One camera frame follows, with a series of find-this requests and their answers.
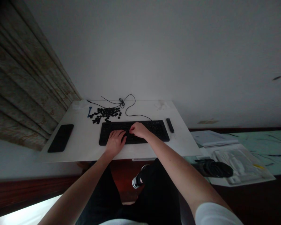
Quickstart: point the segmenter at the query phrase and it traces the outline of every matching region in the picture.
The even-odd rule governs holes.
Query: white sole
[[[146,167],[146,166],[149,166],[149,164],[146,164],[146,165],[144,165],[142,168],[141,168],[141,171]],[[135,183],[136,183],[136,177],[137,177],[137,175],[135,176],[135,178],[133,178],[133,180],[132,180],[132,187],[134,188],[134,189],[138,189],[140,186],[138,186],[138,185],[136,185],[136,187],[133,185],[133,181],[135,180]]]

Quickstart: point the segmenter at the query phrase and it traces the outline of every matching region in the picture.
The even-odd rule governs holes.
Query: black phone
[[[48,152],[63,152],[66,148],[70,135],[72,133],[74,125],[67,124],[61,125],[55,138],[53,139]]]

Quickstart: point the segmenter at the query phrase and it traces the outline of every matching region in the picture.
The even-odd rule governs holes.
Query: black keyboard
[[[147,141],[143,138],[139,138],[134,136],[134,134],[130,134],[129,130],[131,126],[135,123],[133,122],[104,122],[101,127],[101,134],[99,145],[104,146],[107,144],[109,134],[113,130],[124,130],[126,131],[124,136],[127,136],[125,144],[141,144],[147,143]],[[170,141],[168,133],[165,128],[165,124],[162,120],[153,120],[153,121],[138,121],[142,123],[149,131],[155,134],[160,140],[163,142]]]

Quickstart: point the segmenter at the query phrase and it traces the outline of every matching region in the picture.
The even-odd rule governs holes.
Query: white shirt
[[[196,225],[243,225],[238,217],[225,207],[215,203],[203,203],[197,208]],[[101,225],[146,225],[126,219],[109,220]]]

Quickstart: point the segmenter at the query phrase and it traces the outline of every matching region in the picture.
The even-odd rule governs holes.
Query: left hand
[[[122,142],[121,142],[121,140],[125,133],[126,133],[126,131],[124,131],[124,130],[115,130],[110,133],[109,139],[106,144],[105,152],[107,154],[111,155],[112,158],[114,158],[117,154],[119,154],[119,152],[124,147],[127,136],[125,136],[123,138]]]

